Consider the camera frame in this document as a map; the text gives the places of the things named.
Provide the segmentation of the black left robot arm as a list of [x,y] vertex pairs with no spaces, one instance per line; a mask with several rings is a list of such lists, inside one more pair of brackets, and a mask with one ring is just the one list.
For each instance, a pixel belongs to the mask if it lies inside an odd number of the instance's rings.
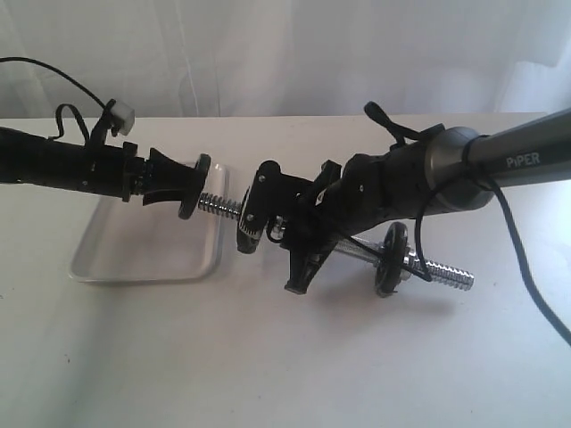
[[190,216],[203,191],[211,157],[201,154],[194,166],[178,163],[152,148],[148,158],[137,145],[70,144],[12,128],[1,129],[1,182],[93,193],[143,204],[180,202]]

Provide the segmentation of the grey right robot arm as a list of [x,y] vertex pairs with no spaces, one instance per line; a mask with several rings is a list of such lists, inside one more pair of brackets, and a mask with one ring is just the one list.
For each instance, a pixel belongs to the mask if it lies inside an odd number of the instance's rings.
[[409,268],[406,220],[477,210],[496,188],[570,176],[568,111],[494,135],[441,124],[416,131],[393,122],[372,102],[364,111],[393,136],[388,152],[358,153],[344,165],[327,161],[313,180],[284,174],[267,160],[244,196],[237,249],[255,252],[260,239],[283,223],[277,243],[290,255],[291,292],[307,292],[344,238],[388,223],[375,287],[380,296],[390,295]]

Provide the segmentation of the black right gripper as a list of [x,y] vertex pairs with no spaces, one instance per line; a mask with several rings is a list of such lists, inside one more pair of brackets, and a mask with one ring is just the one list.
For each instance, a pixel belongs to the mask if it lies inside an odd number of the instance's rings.
[[265,160],[246,191],[238,242],[257,243],[271,220],[286,222],[289,251],[285,289],[307,293],[310,283],[347,238],[389,220],[414,218],[431,191],[426,178],[426,141],[393,145],[383,155],[357,153],[345,165],[326,161],[316,178],[284,173]]

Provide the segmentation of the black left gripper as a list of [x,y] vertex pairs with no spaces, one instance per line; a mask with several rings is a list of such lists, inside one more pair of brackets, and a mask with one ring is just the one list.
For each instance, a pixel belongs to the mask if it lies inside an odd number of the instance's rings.
[[[203,185],[203,154],[194,165],[178,163],[155,148],[149,158],[137,156],[138,145],[124,142],[122,145],[123,168],[121,172],[120,198],[129,202],[132,195],[143,197],[144,206],[159,202],[195,204]],[[157,188],[151,185],[181,185],[173,188]]]

